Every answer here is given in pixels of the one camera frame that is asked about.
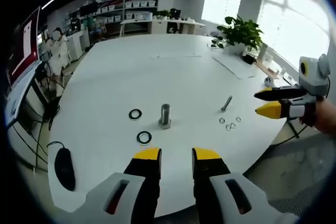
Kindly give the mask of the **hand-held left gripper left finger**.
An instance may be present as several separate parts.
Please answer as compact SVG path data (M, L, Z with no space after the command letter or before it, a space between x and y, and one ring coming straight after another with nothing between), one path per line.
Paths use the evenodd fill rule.
M96 214L154 216L160 196L162 149L144 148L123 173L113 173L88 192L86 203Z

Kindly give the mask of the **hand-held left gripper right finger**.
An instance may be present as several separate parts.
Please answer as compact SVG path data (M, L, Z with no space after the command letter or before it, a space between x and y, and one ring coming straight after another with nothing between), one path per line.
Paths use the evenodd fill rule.
M194 197L200 216L270 216L264 191L232 173L219 154L192 148Z

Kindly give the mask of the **person's right hand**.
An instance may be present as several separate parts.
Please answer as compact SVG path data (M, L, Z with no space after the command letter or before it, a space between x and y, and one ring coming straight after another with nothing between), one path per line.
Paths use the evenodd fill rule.
M314 127L324 134L335 137L335 105L328 99L316 102L316 119Z

